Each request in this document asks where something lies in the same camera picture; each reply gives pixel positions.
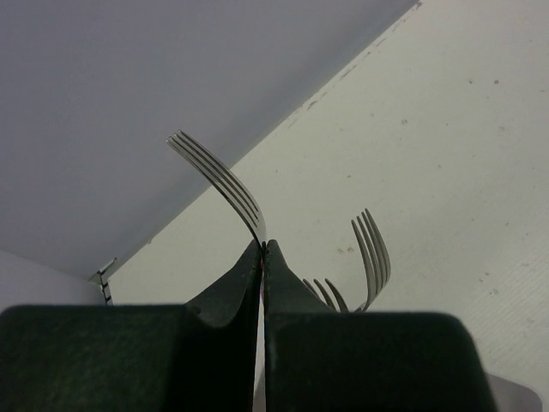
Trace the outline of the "steel fork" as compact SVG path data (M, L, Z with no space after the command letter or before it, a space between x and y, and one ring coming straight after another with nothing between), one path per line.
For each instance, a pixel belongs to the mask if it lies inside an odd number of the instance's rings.
M365 268L367 297L356 312L365 312L388 284L391 262L383 237L370 211L364 209L351 220Z
M309 291L331 309L337 312L349 313L347 303L344 301L334 283L329 279L324 279L323 281L313 279L311 282L307 279L303 279L302 282Z
M250 230L262 251L267 244L262 211L244 183L214 154L182 130L170 135L166 143L188 161L227 200Z

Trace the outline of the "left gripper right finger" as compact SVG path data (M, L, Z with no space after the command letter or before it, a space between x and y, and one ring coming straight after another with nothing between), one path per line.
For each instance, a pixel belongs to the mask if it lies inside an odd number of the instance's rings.
M270 411L493 411L472 337L439 312L341 313L290 270L276 241L264 260Z

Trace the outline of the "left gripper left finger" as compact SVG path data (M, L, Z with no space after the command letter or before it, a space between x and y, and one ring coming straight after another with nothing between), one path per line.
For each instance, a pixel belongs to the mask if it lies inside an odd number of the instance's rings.
M261 278L251 243L184 304L7 309L2 410L251 410Z

